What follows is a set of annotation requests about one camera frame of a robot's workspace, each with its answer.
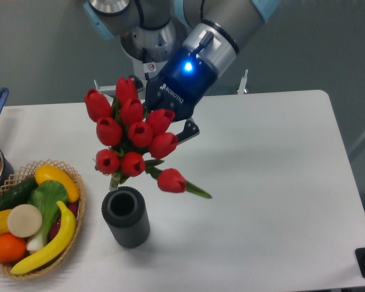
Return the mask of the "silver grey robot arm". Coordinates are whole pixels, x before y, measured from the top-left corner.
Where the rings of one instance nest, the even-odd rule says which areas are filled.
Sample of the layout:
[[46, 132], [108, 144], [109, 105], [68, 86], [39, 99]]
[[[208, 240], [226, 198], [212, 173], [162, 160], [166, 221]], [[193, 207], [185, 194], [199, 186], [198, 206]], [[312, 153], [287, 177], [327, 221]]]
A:
[[278, 1], [86, 1], [98, 34], [120, 38], [148, 110], [172, 110], [185, 142], [200, 131], [193, 111]]

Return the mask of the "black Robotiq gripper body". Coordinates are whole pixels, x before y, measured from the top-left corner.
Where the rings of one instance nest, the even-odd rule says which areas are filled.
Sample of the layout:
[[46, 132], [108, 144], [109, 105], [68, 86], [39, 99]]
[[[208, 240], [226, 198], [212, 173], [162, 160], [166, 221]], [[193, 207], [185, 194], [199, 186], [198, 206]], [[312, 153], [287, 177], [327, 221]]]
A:
[[146, 85], [149, 111], [171, 110], [174, 122], [192, 117], [194, 109], [218, 78], [216, 70], [198, 55], [181, 47]]

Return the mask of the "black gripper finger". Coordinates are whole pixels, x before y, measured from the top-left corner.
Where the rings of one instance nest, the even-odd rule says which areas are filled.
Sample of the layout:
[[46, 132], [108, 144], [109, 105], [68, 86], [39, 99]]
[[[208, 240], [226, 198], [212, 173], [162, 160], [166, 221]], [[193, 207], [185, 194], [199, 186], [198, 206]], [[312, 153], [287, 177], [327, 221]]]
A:
[[200, 129], [193, 119], [186, 119], [184, 127], [180, 133], [176, 135], [178, 143], [182, 144], [200, 134]]
[[128, 89], [132, 94], [139, 94], [139, 95], [145, 94], [145, 86], [142, 80], [134, 75], [130, 75], [128, 77]]

